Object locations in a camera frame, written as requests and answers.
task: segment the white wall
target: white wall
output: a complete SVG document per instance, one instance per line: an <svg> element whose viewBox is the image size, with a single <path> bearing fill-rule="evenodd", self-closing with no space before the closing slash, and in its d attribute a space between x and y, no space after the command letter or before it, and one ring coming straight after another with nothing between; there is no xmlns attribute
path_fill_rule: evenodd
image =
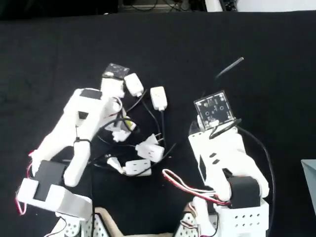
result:
<svg viewBox="0 0 316 237"><path fill-rule="evenodd" d="M238 11L316 10L316 0L238 0Z"/></svg>

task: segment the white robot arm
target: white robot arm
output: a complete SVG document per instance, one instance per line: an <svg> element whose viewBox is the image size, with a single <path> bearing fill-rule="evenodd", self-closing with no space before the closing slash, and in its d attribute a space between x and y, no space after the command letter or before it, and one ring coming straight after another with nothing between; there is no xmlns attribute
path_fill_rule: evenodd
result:
<svg viewBox="0 0 316 237"><path fill-rule="evenodd" d="M194 197L191 205L197 235L265 237L269 205L263 198L269 194L269 184L246 154L224 92L195 101L195 105L198 128L188 139L205 186L212 188L215 198L225 203L207 203ZM209 205L214 212L208 211ZM186 215L181 223L187 221ZM192 232L189 227L180 226L175 237L186 237L186 233Z"/></svg>
<svg viewBox="0 0 316 237"><path fill-rule="evenodd" d="M23 179L18 201L54 211L68 220L86 222L91 218L91 199L73 194L67 187L74 187L80 181L90 158L90 142L96 133L118 115L126 116L120 98L124 96L123 78L128 70L114 64L109 67L114 73L103 74L101 90L76 89L54 129L30 153L34 178ZM123 75L122 79L114 78L116 75ZM133 122L126 124L129 128L119 121L104 129L112 132L114 140L123 141L135 127ZM51 161L68 146L74 148L68 166Z"/></svg>

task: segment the black fabric backdrop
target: black fabric backdrop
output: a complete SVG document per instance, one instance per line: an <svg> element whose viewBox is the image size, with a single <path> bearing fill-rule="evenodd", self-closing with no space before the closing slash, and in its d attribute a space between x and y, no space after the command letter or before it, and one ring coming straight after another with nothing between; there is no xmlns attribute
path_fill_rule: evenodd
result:
<svg viewBox="0 0 316 237"><path fill-rule="evenodd" d="M51 131L76 88L99 88L110 62L137 72L146 88L163 85L168 97L172 158L150 177L95 171L95 204L108 209L124 234L174 231L191 196L167 183L169 167L200 186L186 140L196 116L193 101L220 78L242 126L267 146L276 173L272 236L309 237L316 218L300 160L315 158L316 12L122 14L0 24L0 202L3 236L40 237L56 223L53 213L29 207L19 217L14 193L25 176L27 154ZM155 126L140 106L131 116L150 134ZM94 142L94 154L105 146ZM270 181L263 151L245 139L249 154ZM89 194L89 175L74 188Z"/></svg>

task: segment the perforated bracket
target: perforated bracket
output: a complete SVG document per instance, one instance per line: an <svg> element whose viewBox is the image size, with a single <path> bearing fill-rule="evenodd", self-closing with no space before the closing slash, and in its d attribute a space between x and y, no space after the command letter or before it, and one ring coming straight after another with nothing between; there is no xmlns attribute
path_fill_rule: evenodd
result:
<svg viewBox="0 0 316 237"><path fill-rule="evenodd" d="M184 214L182 221L188 223L191 228L188 228L180 223L179 228L176 230L174 237L198 237L198 225L191 213Z"/></svg>
<svg viewBox="0 0 316 237"><path fill-rule="evenodd" d="M92 218L89 221L76 221L75 218L67 218L67 224L60 219L52 230L54 237L91 237ZM110 234L99 214L95 214L93 237L110 237Z"/></svg>
<svg viewBox="0 0 316 237"><path fill-rule="evenodd" d="M92 218L81 227L82 237L91 237ZM110 237L108 230L98 214L95 214L93 237Z"/></svg>

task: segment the circuit board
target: circuit board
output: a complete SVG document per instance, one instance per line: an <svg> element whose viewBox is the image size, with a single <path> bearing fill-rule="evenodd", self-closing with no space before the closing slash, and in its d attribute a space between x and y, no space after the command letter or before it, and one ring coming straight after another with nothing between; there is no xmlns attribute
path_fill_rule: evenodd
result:
<svg viewBox="0 0 316 237"><path fill-rule="evenodd" d="M205 130L235 119L224 91L196 100L194 105Z"/></svg>
<svg viewBox="0 0 316 237"><path fill-rule="evenodd" d="M124 77L128 74L129 68L110 63L108 67L106 68L105 72L102 74L104 78L106 77L114 77L117 79L123 80Z"/></svg>

